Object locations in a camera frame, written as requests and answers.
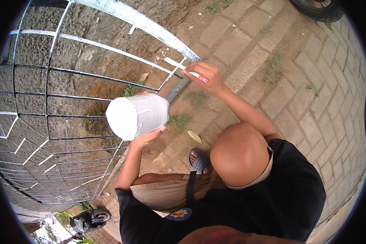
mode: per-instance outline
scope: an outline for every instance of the motorcycle tire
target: motorcycle tire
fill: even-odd
[[[321,9],[308,7],[303,4],[303,0],[290,0],[290,2],[304,15],[323,23],[332,23],[340,20],[343,17],[343,12],[339,9],[337,1],[332,0],[327,7]]]
[[[99,208],[94,210],[94,217],[99,218],[103,217],[103,221],[107,221],[111,218],[111,213],[108,210]]]

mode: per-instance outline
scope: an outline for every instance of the left hand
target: left hand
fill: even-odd
[[[131,147],[138,147],[138,148],[143,148],[145,147],[145,145],[150,142],[151,140],[153,139],[156,139],[158,138],[161,133],[163,133],[165,130],[166,130],[166,126],[162,126],[161,128],[159,129],[156,129],[156,130],[153,130],[151,132],[148,132],[146,134],[143,134],[142,136],[139,136],[135,139],[133,139],[131,142],[130,142],[130,146]]]

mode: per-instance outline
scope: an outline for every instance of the paint container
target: paint container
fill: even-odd
[[[156,94],[120,97],[110,102],[106,116],[112,131],[131,141],[165,125],[169,102]]]

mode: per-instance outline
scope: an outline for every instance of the black t-shirt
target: black t-shirt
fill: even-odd
[[[131,192],[115,189],[123,243],[178,243],[189,233],[214,225],[306,241],[324,206],[323,183],[293,144],[273,139],[269,146],[273,163],[264,181],[243,190],[209,190],[183,209],[187,214],[180,221],[162,218]]]

